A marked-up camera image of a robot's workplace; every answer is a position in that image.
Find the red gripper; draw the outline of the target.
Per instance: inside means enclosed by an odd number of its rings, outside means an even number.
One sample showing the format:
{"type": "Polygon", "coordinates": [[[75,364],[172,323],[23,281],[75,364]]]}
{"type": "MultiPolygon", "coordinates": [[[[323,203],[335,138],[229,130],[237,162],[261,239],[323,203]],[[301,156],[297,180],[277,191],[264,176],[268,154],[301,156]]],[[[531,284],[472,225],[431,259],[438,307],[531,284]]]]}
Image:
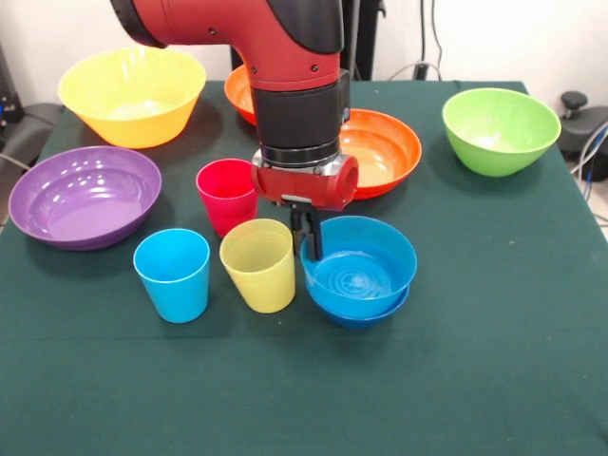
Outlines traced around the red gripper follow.
{"type": "Polygon", "coordinates": [[[258,150],[252,166],[252,182],[261,197],[278,204],[291,204],[290,228],[294,242],[301,242],[304,237],[303,214],[296,203],[311,205],[305,209],[308,258],[321,260],[321,221],[315,208],[342,211],[353,201],[359,176],[356,158],[340,153],[321,165],[284,168],[270,165],[258,150]]]}

